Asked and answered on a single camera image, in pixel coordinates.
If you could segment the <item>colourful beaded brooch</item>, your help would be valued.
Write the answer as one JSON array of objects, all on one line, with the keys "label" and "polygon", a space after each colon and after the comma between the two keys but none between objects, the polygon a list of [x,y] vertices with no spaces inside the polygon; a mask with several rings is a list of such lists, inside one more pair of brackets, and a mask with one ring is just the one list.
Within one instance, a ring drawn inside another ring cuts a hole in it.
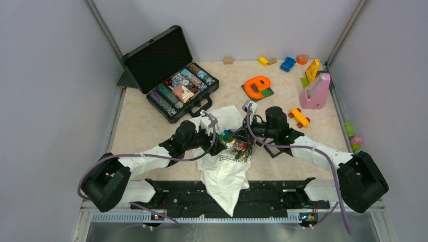
[{"label": "colourful beaded brooch", "polygon": [[220,134],[219,140],[224,144],[235,144],[235,138],[233,137],[233,131],[223,130]]}]

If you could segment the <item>white printed t-shirt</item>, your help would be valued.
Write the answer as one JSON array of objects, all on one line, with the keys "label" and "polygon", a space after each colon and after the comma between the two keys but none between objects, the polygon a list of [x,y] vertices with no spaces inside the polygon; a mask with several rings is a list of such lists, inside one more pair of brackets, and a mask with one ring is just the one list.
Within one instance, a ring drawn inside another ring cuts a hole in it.
[{"label": "white printed t-shirt", "polygon": [[[224,136],[221,132],[234,131],[242,125],[243,116],[234,105],[215,109],[210,114],[218,121],[216,132],[220,134],[220,141]],[[234,216],[240,191],[250,187],[246,175],[251,167],[252,153],[251,145],[234,139],[233,144],[227,144],[226,150],[197,160],[197,170],[201,171],[201,181],[208,194],[230,217]]]}]

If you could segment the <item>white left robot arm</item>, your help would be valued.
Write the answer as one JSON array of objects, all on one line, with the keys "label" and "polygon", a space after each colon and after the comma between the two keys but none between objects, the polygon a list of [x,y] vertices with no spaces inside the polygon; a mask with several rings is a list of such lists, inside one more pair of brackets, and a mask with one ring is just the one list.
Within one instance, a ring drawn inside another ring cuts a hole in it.
[{"label": "white left robot arm", "polygon": [[100,212],[107,212],[119,203],[143,202],[156,208],[162,195],[145,181],[135,183],[133,178],[154,169],[186,162],[185,153],[201,148],[203,153],[194,158],[214,155],[225,149],[217,142],[218,122],[212,117],[183,121],[167,140],[147,151],[136,154],[104,154],[88,170],[78,184],[78,195],[90,200]]}]

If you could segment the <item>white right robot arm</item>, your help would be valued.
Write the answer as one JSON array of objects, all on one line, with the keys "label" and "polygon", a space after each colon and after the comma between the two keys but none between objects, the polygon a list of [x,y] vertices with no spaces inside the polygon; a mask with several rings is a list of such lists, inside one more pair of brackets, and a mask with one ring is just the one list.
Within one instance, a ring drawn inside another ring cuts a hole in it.
[{"label": "white right robot arm", "polygon": [[258,106],[247,101],[242,109],[246,116],[236,133],[281,153],[304,159],[330,171],[333,183],[311,181],[296,194],[296,202],[309,208],[316,201],[337,201],[341,209],[348,206],[364,213],[389,191],[389,185],[370,154],[343,152],[312,140],[303,132],[289,127],[285,113],[278,106],[266,111],[266,120],[257,121]]}]

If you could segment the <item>dark grey square mat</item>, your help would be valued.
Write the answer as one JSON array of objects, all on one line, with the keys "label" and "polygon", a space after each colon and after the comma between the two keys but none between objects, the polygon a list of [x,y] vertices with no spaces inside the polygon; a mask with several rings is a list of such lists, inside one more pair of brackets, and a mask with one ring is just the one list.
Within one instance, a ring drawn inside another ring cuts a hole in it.
[{"label": "dark grey square mat", "polygon": [[264,99],[266,99],[266,98],[269,98],[269,97],[271,97],[271,96],[273,96],[274,94],[275,94],[275,92],[271,89],[271,88],[267,88],[267,89],[269,89],[269,91],[270,91],[270,96],[268,96],[268,97],[266,97],[266,98],[264,98],[263,97],[263,94],[262,94],[262,92],[260,92],[260,94],[261,94],[261,99],[255,99],[255,98],[253,98],[253,94],[254,93],[258,93],[258,91],[256,91],[256,86],[254,86],[254,85],[252,85],[252,91],[250,91],[250,92],[247,92],[246,91],[246,89],[245,89],[245,85],[243,84],[243,85],[241,85],[241,88],[242,88],[242,90],[244,91],[244,93],[248,96],[248,98],[250,99],[250,100],[252,100],[252,101],[254,101],[254,102],[259,102],[259,101],[262,101],[262,100],[264,100]]}]

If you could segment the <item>orange letter e toy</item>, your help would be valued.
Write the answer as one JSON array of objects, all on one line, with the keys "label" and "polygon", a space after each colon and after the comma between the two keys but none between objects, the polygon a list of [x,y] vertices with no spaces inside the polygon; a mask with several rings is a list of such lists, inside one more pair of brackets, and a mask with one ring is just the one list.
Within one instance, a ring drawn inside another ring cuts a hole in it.
[{"label": "orange letter e toy", "polygon": [[247,92],[250,92],[253,90],[252,85],[256,86],[256,91],[258,91],[258,93],[254,93],[253,98],[261,99],[260,92],[267,89],[267,88],[270,88],[271,81],[266,76],[256,76],[256,77],[246,81],[244,85],[245,85],[245,89]]}]

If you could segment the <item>yellow toy car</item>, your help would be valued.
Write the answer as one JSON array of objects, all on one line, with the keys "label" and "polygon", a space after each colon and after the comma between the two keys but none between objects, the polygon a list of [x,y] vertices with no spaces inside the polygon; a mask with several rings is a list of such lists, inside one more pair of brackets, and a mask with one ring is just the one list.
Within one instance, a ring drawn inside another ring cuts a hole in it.
[{"label": "yellow toy car", "polygon": [[305,117],[299,108],[291,108],[288,113],[288,118],[296,120],[298,128],[308,127],[310,124],[310,119]]}]

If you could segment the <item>tan wooden block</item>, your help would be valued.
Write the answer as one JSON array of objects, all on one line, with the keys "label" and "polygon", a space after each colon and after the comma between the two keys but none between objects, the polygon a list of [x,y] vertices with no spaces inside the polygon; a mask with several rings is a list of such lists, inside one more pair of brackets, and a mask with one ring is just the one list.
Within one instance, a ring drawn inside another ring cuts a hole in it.
[{"label": "tan wooden block", "polygon": [[234,62],[234,59],[231,58],[231,57],[225,57],[225,58],[223,58],[223,64],[224,65],[231,65],[231,64],[233,64],[233,62]]}]

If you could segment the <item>yellow toy brick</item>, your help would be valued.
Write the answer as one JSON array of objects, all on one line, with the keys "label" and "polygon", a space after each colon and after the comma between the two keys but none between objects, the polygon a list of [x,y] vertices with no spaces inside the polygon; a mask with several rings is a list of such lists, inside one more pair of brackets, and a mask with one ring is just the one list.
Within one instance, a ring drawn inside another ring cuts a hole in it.
[{"label": "yellow toy brick", "polygon": [[268,60],[268,59],[266,59],[266,58],[264,58],[263,56],[261,56],[261,57],[258,59],[258,62],[259,62],[260,64],[262,64],[263,66],[267,66],[267,65],[269,64],[269,60]]}]

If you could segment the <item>small brown wooden block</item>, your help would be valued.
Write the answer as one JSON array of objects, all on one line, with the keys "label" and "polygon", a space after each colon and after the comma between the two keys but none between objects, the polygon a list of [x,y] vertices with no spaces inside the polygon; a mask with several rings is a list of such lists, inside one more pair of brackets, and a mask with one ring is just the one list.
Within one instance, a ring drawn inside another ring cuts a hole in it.
[{"label": "small brown wooden block", "polygon": [[272,64],[274,64],[276,62],[277,62],[277,60],[275,58],[269,59],[268,65],[272,65]]}]

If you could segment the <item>pink wedge stand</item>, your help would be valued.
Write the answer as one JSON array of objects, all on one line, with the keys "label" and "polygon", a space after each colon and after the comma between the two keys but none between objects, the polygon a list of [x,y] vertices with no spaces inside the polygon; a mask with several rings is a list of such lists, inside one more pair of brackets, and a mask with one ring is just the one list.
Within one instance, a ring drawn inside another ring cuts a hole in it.
[{"label": "pink wedge stand", "polygon": [[300,106],[303,109],[323,109],[327,101],[330,82],[329,73],[319,74],[299,95]]}]

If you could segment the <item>yellow perforated toy block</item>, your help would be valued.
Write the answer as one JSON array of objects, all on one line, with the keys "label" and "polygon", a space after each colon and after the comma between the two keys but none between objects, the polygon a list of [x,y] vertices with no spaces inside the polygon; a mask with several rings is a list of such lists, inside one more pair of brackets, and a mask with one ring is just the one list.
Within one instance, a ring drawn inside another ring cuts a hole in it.
[{"label": "yellow perforated toy block", "polygon": [[311,83],[316,78],[319,65],[320,65],[319,59],[314,59],[306,69],[305,74],[309,83]]}]

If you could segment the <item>orange tape roll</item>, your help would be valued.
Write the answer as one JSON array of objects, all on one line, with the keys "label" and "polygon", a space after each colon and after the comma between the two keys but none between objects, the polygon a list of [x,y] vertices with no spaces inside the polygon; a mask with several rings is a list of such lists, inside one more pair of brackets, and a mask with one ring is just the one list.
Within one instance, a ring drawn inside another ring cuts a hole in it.
[{"label": "orange tape roll", "polygon": [[299,54],[296,57],[296,62],[300,65],[305,65],[309,61],[309,55]]}]

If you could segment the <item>black poker chip case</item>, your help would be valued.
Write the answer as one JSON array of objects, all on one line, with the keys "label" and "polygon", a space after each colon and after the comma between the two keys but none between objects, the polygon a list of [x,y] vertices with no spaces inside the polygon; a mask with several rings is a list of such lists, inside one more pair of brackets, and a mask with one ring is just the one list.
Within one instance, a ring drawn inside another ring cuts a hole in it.
[{"label": "black poker chip case", "polygon": [[219,80],[194,62],[183,29],[173,25],[122,57],[131,81],[170,123],[213,105]]}]

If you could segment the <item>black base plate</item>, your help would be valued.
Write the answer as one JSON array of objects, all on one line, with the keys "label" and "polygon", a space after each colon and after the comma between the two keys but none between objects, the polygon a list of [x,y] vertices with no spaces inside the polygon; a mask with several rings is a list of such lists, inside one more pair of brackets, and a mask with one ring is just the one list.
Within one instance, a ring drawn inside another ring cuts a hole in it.
[{"label": "black base plate", "polygon": [[[327,201],[311,201],[304,192],[310,179],[298,181],[250,181],[249,188],[240,191],[233,218],[285,218],[291,209],[329,209]],[[156,194],[148,203],[139,205],[162,210],[172,218],[226,219],[230,216],[208,194],[200,181],[153,181]]]}]

